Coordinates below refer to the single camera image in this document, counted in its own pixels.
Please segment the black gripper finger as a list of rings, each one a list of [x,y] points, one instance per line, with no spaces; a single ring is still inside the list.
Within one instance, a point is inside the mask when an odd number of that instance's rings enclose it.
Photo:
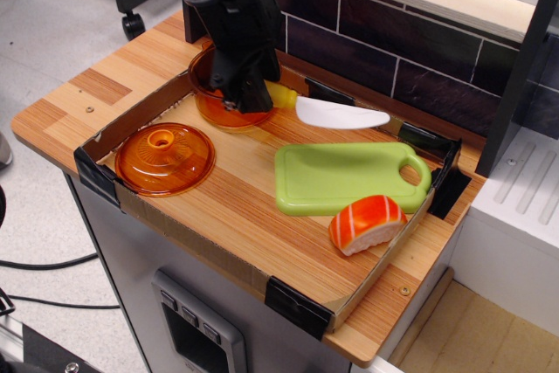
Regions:
[[[210,86],[220,90],[223,102],[229,109],[242,111],[241,73],[243,55],[233,50],[213,46],[210,71]]]
[[[268,113],[273,102],[261,71],[255,67],[244,69],[240,77],[238,111],[242,114]]]

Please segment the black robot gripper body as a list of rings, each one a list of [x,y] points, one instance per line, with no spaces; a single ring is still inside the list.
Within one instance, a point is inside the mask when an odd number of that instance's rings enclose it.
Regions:
[[[280,79],[275,45],[281,11],[276,0],[183,0],[193,8],[226,58],[256,66],[264,79]]]

